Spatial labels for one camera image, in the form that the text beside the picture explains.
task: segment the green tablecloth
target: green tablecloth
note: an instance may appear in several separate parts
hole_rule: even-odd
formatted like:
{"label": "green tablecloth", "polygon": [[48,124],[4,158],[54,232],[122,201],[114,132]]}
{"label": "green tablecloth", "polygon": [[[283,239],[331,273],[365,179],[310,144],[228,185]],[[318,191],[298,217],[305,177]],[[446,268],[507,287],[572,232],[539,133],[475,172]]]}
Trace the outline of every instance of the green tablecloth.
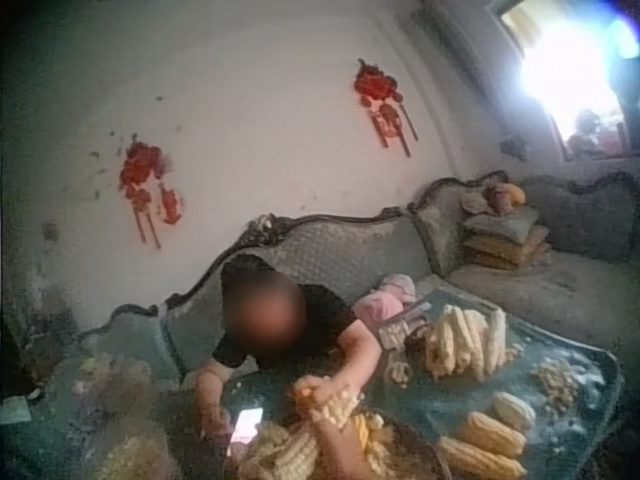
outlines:
{"label": "green tablecloth", "polygon": [[[474,308],[489,313],[487,308],[449,292],[434,290],[409,311],[391,321],[425,313],[436,321],[444,305]],[[485,383],[470,374],[434,382],[424,371],[422,358],[409,356],[414,376],[406,390],[382,380],[381,371],[366,390],[365,404],[380,409],[398,421],[411,426],[425,439],[437,441],[440,435],[455,436],[470,411],[490,412],[494,392],[506,391],[530,403],[536,410],[536,428],[527,435],[528,444],[520,458],[529,479],[562,480],[576,476],[592,450],[606,433],[607,425],[620,395],[622,377],[617,362],[609,353],[571,342],[540,330],[527,322],[507,316],[507,343],[525,346],[522,357],[503,367]],[[545,412],[546,397],[531,370],[545,358],[566,359],[576,372],[580,395],[574,408],[558,421]],[[380,362],[379,370],[386,365]],[[264,419],[282,420],[292,414],[286,389],[298,377],[308,373],[322,374],[331,366],[292,365],[285,371],[265,371],[238,379],[229,385],[224,403],[238,415],[245,408],[262,407]],[[554,447],[563,447],[561,454]]]}

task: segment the smartphone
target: smartphone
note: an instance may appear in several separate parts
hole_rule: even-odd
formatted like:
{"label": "smartphone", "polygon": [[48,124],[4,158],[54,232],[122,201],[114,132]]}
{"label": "smartphone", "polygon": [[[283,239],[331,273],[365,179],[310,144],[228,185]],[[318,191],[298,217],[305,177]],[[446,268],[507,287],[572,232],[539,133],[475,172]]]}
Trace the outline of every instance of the smartphone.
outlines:
{"label": "smartphone", "polygon": [[[258,434],[256,426],[262,420],[262,408],[248,408],[242,410],[238,415],[238,421],[236,422],[235,429],[231,435],[230,443],[244,443],[247,444],[253,437]],[[230,449],[227,449],[227,456],[231,454]]]}

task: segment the black shirt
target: black shirt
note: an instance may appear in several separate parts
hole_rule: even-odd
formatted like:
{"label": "black shirt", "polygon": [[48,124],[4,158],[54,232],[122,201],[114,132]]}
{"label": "black shirt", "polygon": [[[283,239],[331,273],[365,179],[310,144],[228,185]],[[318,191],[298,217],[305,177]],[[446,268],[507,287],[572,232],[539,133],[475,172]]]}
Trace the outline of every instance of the black shirt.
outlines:
{"label": "black shirt", "polygon": [[[326,356],[340,334],[355,320],[353,310],[338,295],[322,285],[299,285],[306,304],[307,322],[298,340],[277,357],[258,357],[261,369],[272,368],[301,358]],[[213,358],[229,368],[238,368],[251,352],[240,348],[225,334],[213,352]]]}

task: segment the sleeve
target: sleeve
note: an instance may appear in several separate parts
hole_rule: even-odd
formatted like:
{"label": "sleeve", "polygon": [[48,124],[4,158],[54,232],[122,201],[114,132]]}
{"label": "sleeve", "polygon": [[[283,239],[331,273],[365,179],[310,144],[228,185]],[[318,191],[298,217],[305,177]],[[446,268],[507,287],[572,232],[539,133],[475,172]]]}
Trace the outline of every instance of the sleeve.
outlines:
{"label": "sleeve", "polygon": [[353,322],[356,314],[347,303],[322,285],[306,285],[303,289],[307,302],[307,317],[322,325],[332,341],[338,339]]}
{"label": "sleeve", "polygon": [[228,368],[238,368],[247,358],[246,352],[225,334],[213,351],[213,359]]}

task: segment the sofa seat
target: sofa seat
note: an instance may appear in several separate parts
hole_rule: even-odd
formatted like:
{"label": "sofa seat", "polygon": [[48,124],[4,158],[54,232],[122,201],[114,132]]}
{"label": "sofa seat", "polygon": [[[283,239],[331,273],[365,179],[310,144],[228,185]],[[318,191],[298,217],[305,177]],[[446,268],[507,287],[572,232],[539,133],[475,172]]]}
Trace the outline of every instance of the sofa seat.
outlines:
{"label": "sofa seat", "polygon": [[628,384],[640,385],[640,269],[551,251],[523,272],[463,265],[452,284],[534,325],[618,357]]}

